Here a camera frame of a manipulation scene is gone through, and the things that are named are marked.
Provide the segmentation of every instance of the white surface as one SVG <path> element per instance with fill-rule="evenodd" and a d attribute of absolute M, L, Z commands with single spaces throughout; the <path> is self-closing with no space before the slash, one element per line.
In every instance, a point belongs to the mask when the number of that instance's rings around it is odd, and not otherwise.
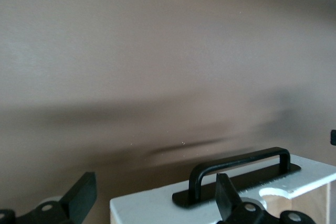
<path fill-rule="evenodd" d="M 228 170 L 230 177 L 266 167 L 278 162 L 272 159 L 258 164 Z M 259 200 L 265 205 L 263 195 L 279 195 L 295 198 L 317 187 L 336 180 L 336 167 L 291 155 L 291 162 L 302 170 L 285 178 L 266 183 L 239 193 L 241 197 Z M 205 184 L 215 181 L 215 174 L 204 177 Z M 172 194 L 186 190 L 188 181 L 161 188 L 126 195 L 110 201 L 110 210 L 118 224 L 131 223 L 193 223 L 212 224 L 221 220 L 215 201 L 195 209 L 183 209 L 172 202 Z"/>

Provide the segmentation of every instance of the small black object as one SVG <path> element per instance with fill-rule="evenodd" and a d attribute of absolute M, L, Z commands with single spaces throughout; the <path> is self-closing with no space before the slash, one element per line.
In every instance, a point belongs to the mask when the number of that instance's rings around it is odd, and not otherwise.
<path fill-rule="evenodd" d="M 279 164 L 233 177 L 231 178 L 233 185 L 238 191 L 241 191 L 272 181 L 276 178 L 287 176 L 301 169 L 298 165 L 290 163 L 288 150 L 279 147 L 222 158 L 197 165 L 189 176 L 189 189 L 174 193 L 172 199 L 176 205 L 183 208 L 192 208 L 198 204 L 209 202 L 215 198 L 216 184 L 211 183 L 201 186 L 202 178 L 206 174 L 277 155 L 280 156 Z"/>
<path fill-rule="evenodd" d="M 17 218 L 13 210 L 1 209 L 0 224 L 81 224 L 96 199 L 96 175 L 84 173 L 60 201 L 42 203 Z"/>
<path fill-rule="evenodd" d="M 330 143 L 336 145 L 336 130 L 331 130 L 330 132 Z"/>
<path fill-rule="evenodd" d="M 302 212 L 284 211 L 278 219 L 252 202 L 242 202 L 227 174 L 217 174 L 216 202 L 223 219 L 217 224 L 316 224 Z"/>

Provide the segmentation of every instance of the handle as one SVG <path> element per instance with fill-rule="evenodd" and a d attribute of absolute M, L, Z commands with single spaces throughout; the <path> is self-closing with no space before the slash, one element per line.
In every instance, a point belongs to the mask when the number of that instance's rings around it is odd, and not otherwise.
<path fill-rule="evenodd" d="M 273 147 L 262 151 L 256 151 L 234 157 L 227 157 L 215 161 L 201 163 L 197 165 L 190 173 L 188 190 L 189 199 L 191 201 L 200 200 L 202 178 L 206 174 L 216 170 L 243 165 L 277 155 L 280 156 L 280 172 L 287 173 L 290 170 L 290 155 L 288 150 L 280 147 Z"/>

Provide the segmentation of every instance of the black object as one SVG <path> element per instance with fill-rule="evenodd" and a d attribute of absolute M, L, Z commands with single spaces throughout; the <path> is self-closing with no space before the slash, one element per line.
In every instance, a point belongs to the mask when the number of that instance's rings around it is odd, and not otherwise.
<path fill-rule="evenodd" d="M 96 199 L 96 175 L 84 173 L 60 201 L 42 203 L 17 218 L 13 210 L 0 210 L 0 224 L 81 224 Z"/>
<path fill-rule="evenodd" d="M 216 202 L 223 219 L 217 224 L 316 224 L 302 212 L 284 211 L 278 219 L 252 202 L 242 202 L 227 174 L 217 174 Z"/>
<path fill-rule="evenodd" d="M 331 130 L 330 132 L 330 143 L 336 145 L 336 130 Z"/>
<path fill-rule="evenodd" d="M 279 164 L 231 178 L 235 188 L 238 191 L 252 188 L 276 178 L 287 176 L 301 169 L 298 165 L 290 163 L 288 150 L 279 147 L 222 158 L 197 165 L 189 176 L 189 189 L 174 193 L 172 199 L 176 205 L 183 208 L 191 208 L 198 204 L 209 202 L 215 198 L 216 183 L 201 186 L 203 176 L 217 170 L 243 165 L 277 155 L 280 156 Z"/>

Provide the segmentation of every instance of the brown wall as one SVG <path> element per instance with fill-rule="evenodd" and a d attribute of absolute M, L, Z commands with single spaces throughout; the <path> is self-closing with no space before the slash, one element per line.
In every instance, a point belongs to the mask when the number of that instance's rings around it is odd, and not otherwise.
<path fill-rule="evenodd" d="M 0 0 L 0 208 L 271 146 L 336 165 L 336 0 Z"/>

